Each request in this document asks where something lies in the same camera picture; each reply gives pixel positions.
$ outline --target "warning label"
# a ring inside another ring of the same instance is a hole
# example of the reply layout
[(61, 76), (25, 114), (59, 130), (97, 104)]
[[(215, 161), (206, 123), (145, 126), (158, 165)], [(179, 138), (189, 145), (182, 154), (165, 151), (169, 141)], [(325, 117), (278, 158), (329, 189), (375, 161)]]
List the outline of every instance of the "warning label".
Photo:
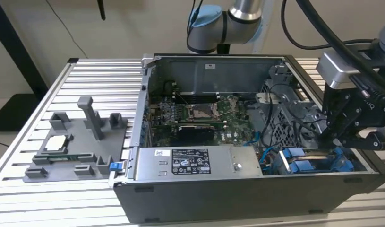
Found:
[(210, 162), (207, 149), (171, 150), (173, 174), (209, 174)]

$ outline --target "aluminum slotted table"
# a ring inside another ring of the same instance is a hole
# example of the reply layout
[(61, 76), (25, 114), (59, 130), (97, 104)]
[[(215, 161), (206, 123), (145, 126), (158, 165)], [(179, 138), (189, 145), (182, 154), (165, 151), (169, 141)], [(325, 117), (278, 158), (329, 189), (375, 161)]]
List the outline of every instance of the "aluminum slotted table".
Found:
[[(315, 84), (323, 80), (314, 69), (317, 59), (297, 59)], [(67, 63), (29, 121), (0, 160), (0, 227), (3, 226), (133, 226), (127, 222), (107, 180), (23, 183), (23, 171), (41, 146), (54, 111), (83, 118), (75, 102), (93, 97), (101, 117), (119, 112), (127, 118), (122, 155), (127, 154), (141, 62), (135, 59), (79, 59)], [(385, 162), (385, 151), (375, 152)], [(370, 194), (347, 199), (327, 215), (261, 218), (206, 223), (178, 223), (167, 227), (370, 227), (385, 226), (385, 184)]]

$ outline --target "barcode sticker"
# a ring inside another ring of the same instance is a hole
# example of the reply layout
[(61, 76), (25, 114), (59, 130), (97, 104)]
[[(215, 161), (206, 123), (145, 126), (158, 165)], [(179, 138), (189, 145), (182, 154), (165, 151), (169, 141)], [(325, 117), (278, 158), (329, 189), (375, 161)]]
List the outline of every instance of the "barcode sticker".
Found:
[(155, 150), (154, 156), (169, 156), (170, 150)]

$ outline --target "screw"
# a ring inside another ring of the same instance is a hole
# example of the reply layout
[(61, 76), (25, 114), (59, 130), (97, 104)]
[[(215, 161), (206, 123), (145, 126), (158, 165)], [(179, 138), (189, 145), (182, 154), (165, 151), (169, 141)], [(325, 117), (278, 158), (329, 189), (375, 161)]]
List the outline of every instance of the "screw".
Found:
[(241, 167), (242, 167), (242, 166), (241, 166), (239, 163), (234, 163), (233, 166), (234, 166), (234, 170), (235, 170), (235, 171), (239, 171), (239, 170), (241, 170)]
[(362, 94), (362, 96), (363, 96), (365, 98), (369, 98), (369, 97), (370, 97), (369, 93), (367, 93), (365, 90), (361, 91), (361, 94)]

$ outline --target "motherboard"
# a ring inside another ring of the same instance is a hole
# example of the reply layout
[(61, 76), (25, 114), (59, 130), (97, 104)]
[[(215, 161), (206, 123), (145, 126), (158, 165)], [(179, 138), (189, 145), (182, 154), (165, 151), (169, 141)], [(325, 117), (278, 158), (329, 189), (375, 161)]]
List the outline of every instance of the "motherboard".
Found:
[(237, 94), (206, 97), (154, 96), (150, 101), (151, 145), (242, 146), (255, 140), (246, 100)]

